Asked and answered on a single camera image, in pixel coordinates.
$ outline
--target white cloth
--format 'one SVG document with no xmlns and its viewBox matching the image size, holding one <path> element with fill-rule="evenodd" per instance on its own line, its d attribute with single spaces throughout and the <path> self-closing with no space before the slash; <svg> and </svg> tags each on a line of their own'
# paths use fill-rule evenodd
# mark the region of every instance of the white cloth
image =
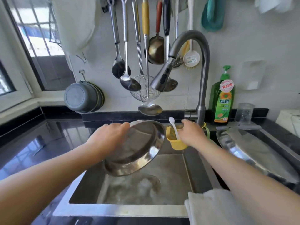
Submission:
<svg viewBox="0 0 300 225">
<path fill-rule="evenodd" d="M 62 49 L 85 60 L 83 48 L 95 30 L 96 0 L 52 0 Z"/>
<path fill-rule="evenodd" d="M 185 207 L 191 225 L 254 225 L 230 191 L 213 189 L 206 193 L 188 193 Z"/>
<path fill-rule="evenodd" d="M 275 9 L 278 13 L 285 13 L 293 9 L 293 0 L 255 0 L 255 6 L 260 13 L 266 13 Z"/>
</svg>

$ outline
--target faucet button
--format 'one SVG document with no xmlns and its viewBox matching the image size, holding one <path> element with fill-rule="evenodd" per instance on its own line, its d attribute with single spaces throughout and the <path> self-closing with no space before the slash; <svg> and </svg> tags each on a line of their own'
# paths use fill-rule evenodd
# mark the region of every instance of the faucet button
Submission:
<svg viewBox="0 0 300 225">
<path fill-rule="evenodd" d="M 167 78 L 167 75 L 166 74 L 163 74 L 163 76 L 161 77 L 160 79 L 160 83 L 163 84 L 165 81 L 166 81 L 166 78 Z"/>
</svg>

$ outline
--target yellow handle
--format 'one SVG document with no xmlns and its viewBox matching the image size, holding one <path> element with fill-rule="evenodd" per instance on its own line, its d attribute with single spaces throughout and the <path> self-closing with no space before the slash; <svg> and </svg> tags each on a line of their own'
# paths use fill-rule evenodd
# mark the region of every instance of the yellow handle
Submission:
<svg viewBox="0 0 300 225">
<path fill-rule="evenodd" d="M 149 3 L 148 0 L 143 0 L 142 3 L 142 21 L 143 21 L 143 34 L 149 35 Z"/>
</svg>

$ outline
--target orange flower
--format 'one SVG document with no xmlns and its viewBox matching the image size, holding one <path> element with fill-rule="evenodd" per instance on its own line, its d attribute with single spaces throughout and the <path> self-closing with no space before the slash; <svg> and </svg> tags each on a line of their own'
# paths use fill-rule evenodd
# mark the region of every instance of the orange flower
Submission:
<svg viewBox="0 0 300 225">
<path fill-rule="evenodd" d="M 221 92 L 220 93 L 220 99 L 226 100 L 226 99 L 231 99 L 231 92 Z"/>
</svg>

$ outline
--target faucet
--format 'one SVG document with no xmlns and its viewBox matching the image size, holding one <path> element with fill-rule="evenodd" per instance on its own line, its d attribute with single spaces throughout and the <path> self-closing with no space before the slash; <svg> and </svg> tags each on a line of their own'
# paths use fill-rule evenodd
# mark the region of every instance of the faucet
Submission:
<svg viewBox="0 0 300 225">
<path fill-rule="evenodd" d="M 174 41 L 170 49 L 167 62 L 163 65 L 159 73 L 152 80 L 150 86 L 160 92 L 163 92 L 181 47 L 186 41 L 190 39 L 195 40 L 200 45 L 203 60 L 202 60 L 202 70 L 201 70 L 199 101 L 196 107 L 196 112 L 185 112 L 185 118 L 194 121 L 197 120 L 197 124 L 203 126 L 205 111 L 206 111 L 205 96 L 206 96 L 206 88 L 207 88 L 210 53 L 209 53 L 208 42 L 205 36 L 200 31 L 197 30 L 186 31 L 182 33 Z"/>
</svg>

